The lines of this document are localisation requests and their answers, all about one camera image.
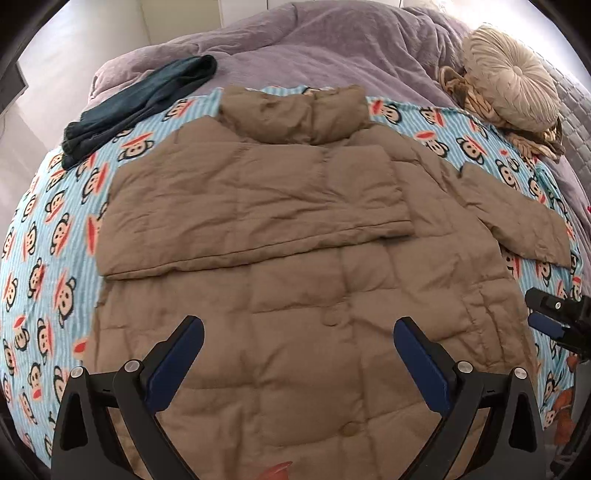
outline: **cartoon monkey face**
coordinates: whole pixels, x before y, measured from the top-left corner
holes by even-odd
[[[573,288],[570,290],[570,296],[579,301],[581,298],[581,279],[580,277],[573,278]]]
[[[17,287],[18,278],[11,278],[9,275],[6,288],[4,289],[4,300],[6,301],[5,307],[7,312],[10,312],[10,309],[14,305],[14,301],[17,298]]]
[[[35,453],[35,446],[33,445],[33,441],[31,440],[31,436],[28,433],[25,433],[22,436],[22,442],[29,447],[30,450]]]
[[[55,432],[56,431],[56,420],[53,418],[53,412],[49,411],[49,416],[47,417],[47,421],[49,422],[49,426]]]
[[[383,104],[380,113],[393,125],[398,125],[402,121],[402,114],[393,103]]]
[[[60,168],[56,172],[52,173],[49,177],[49,182],[47,183],[47,188],[45,189],[45,191],[49,192],[53,187],[60,183],[65,176],[66,171],[63,168]]]
[[[479,165],[484,165],[484,156],[482,154],[482,147],[478,145],[471,138],[456,138],[456,142],[470,160],[475,161]]]
[[[570,253],[570,274],[574,275],[574,272],[577,270],[577,265],[579,264],[579,259],[574,253]]]
[[[17,360],[12,351],[12,347],[8,345],[5,338],[2,339],[4,345],[4,360],[6,360],[6,367],[8,368],[8,375],[14,377],[14,372],[17,370]]]
[[[439,140],[437,140],[435,138],[431,138],[430,140],[423,142],[423,144],[429,150],[431,150],[433,153],[438,155],[439,157],[441,157],[441,158],[447,157],[447,152],[449,152],[449,147],[445,143],[440,142]]]
[[[61,163],[61,159],[64,158],[63,153],[58,153],[55,155],[50,161],[49,165],[47,166],[47,171],[50,171],[53,167]]]
[[[37,248],[37,224],[33,222],[29,231],[22,241],[22,257],[27,259],[27,255],[33,255]]]
[[[33,209],[35,208],[36,203],[37,203],[37,195],[33,195],[31,197],[31,199],[25,205],[25,209],[22,211],[21,223],[23,223],[25,220],[27,220],[27,218],[29,217],[29,215],[31,214]]]
[[[31,403],[29,402],[27,393],[25,392],[25,387],[23,387],[21,390],[20,400],[22,412],[25,414],[25,417],[27,417],[31,423],[37,425],[37,419],[35,418],[35,414],[31,408]]]
[[[37,300],[39,292],[41,291],[41,284],[43,283],[44,276],[45,265],[43,265],[41,257],[39,257],[37,258],[37,263],[33,265],[31,274],[29,275],[29,291],[27,292],[27,297]]]
[[[86,180],[82,188],[82,205],[86,203],[90,195],[99,193],[101,187],[105,182],[108,165],[104,164],[101,168],[95,167],[90,173],[90,177]]]
[[[546,386],[544,389],[544,403],[548,401],[550,395],[558,391],[558,382],[554,379],[554,374],[552,372],[548,372],[548,376],[546,377]]]
[[[554,418],[556,417],[556,412],[554,410],[549,410],[546,412],[546,416],[544,417],[544,430],[547,429],[552,423],[554,422]]]
[[[64,328],[65,321],[70,317],[74,310],[74,289],[76,288],[76,279],[70,277],[70,280],[58,285],[56,294],[57,311],[60,316],[60,327]]]
[[[552,278],[552,265],[548,262],[535,262],[535,272],[538,278],[544,281],[544,285],[548,287],[550,285],[550,279]]]
[[[311,96],[312,93],[308,93],[309,89],[304,91],[304,95]],[[185,113],[187,108],[193,103],[193,100],[189,100],[187,98],[181,98],[178,100],[169,110],[164,114],[163,119],[161,122],[165,122],[170,120],[171,118],[182,116]]]
[[[127,142],[126,144],[123,144],[123,151],[119,154],[119,157],[117,157],[117,161],[130,160],[146,153],[154,146],[154,142],[152,140],[148,140],[150,135],[152,135],[152,133],[144,134],[130,142]]]
[[[47,212],[47,217],[45,218],[45,223],[51,222],[57,215],[57,212],[61,210],[64,206],[64,201],[66,199],[66,191],[62,190],[57,192],[49,202],[45,205],[45,211]]]
[[[516,173],[519,172],[519,162],[516,159],[514,159],[514,158],[508,158],[507,159],[507,163],[508,163],[509,168],[511,170],[513,170]]]
[[[536,182],[533,178],[530,178],[527,181],[527,184],[530,187],[530,193],[538,200],[538,202],[545,204],[546,203],[546,194],[540,188],[540,186],[538,185],[538,182]]]
[[[15,332],[14,346],[17,350],[25,352],[27,350],[27,346],[29,345],[29,341],[31,340],[29,330],[23,326],[19,326],[15,329]]]
[[[427,121],[429,125],[438,125],[440,127],[445,127],[443,116],[441,115],[441,112],[438,108],[433,108],[429,106],[426,108],[421,108],[418,112]]]
[[[508,251],[505,247],[500,245],[501,255],[505,259],[507,270],[511,272],[513,278],[519,280],[521,276],[521,260],[513,252]]]
[[[33,391],[33,400],[41,400],[41,365],[37,362],[33,362],[31,365],[31,371],[27,376],[27,382]]]
[[[45,444],[45,452],[47,454],[47,456],[49,458],[51,458],[51,454],[52,454],[52,450],[53,450],[53,444],[51,443],[51,440],[49,439],[49,437],[47,435],[45,435],[45,438],[43,439],[43,443]]]
[[[67,376],[64,377],[61,368],[56,366],[53,369],[53,391],[56,394],[57,402],[61,405],[61,399],[66,389]]]
[[[12,243],[14,242],[14,227],[10,229],[6,239],[4,240],[4,246],[2,247],[2,258],[8,258],[10,251],[12,250]]]
[[[125,130],[122,130],[117,135],[115,135],[113,137],[113,140],[111,140],[111,141],[113,143],[117,143],[120,138],[127,137],[127,135],[129,135],[132,131],[134,131],[133,128],[126,128]]]
[[[49,247],[49,253],[51,255],[59,255],[61,250],[64,248],[68,236],[70,234],[70,214],[64,213],[60,221],[57,222],[56,228],[51,236],[51,246]]]
[[[519,191],[519,187],[517,186],[517,180],[511,173],[509,167],[507,167],[507,165],[505,165],[501,160],[495,160],[495,163],[505,183],[512,189]]]
[[[37,320],[37,348],[45,365],[48,356],[53,355],[53,331],[48,320]]]
[[[4,374],[4,378],[2,379],[2,391],[4,392],[4,398],[6,398],[6,403],[12,402],[12,387],[10,386],[10,382],[8,381],[8,377]]]

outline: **wrinkled fabric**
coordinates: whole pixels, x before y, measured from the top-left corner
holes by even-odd
[[[437,66],[460,69],[469,28],[429,9],[376,2],[285,4],[226,28],[139,48],[95,74],[88,108],[133,85],[147,72],[192,55],[213,55],[216,76],[198,89],[242,85],[347,86],[421,106],[453,106],[435,79]]]
[[[83,112],[64,130],[62,167],[79,165],[118,133],[165,111],[210,80],[216,68],[211,55],[176,60]]]
[[[296,480],[400,476],[439,419],[394,349],[401,316],[477,369],[536,371],[499,242],[568,266],[564,221],[480,166],[459,171],[371,124],[359,91],[229,89],[216,119],[183,125],[113,179],[85,365],[119,368],[202,318],[205,345],[160,417],[198,476],[251,479],[281,462]]]

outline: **jacket sleeve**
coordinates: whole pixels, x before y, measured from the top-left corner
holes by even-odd
[[[501,245],[523,258],[570,266],[566,224],[554,210],[477,165],[466,163],[458,171],[445,160],[439,162],[442,188],[474,213]]]

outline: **screw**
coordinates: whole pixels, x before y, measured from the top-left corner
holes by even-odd
[[[74,367],[72,369],[72,371],[70,372],[70,376],[72,378],[78,378],[79,376],[81,376],[84,373],[84,368],[82,367]]]
[[[139,362],[137,360],[130,360],[125,364],[125,371],[129,373],[136,372],[139,368]]]
[[[458,362],[457,369],[463,374],[469,374],[470,372],[472,372],[472,370],[474,370],[474,367],[470,362],[462,361]]]
[[[515,376],[517,378],[520,378],[522,380],[525,380],[527,378],[527,372],[523,368],[517,367],[515,369]]]

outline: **purple comforter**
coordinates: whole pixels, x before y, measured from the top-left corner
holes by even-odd
[[[432,79],[438,66],[461,67],[467,32],[461,22],[426,9],[357,1],[287,4],[107,62],[95,76],[89,107],[162,65],[205,53],[216,57],[218,70],[198,94],[229,84],[260,89],[356,83],[368,95],[454,106]]]

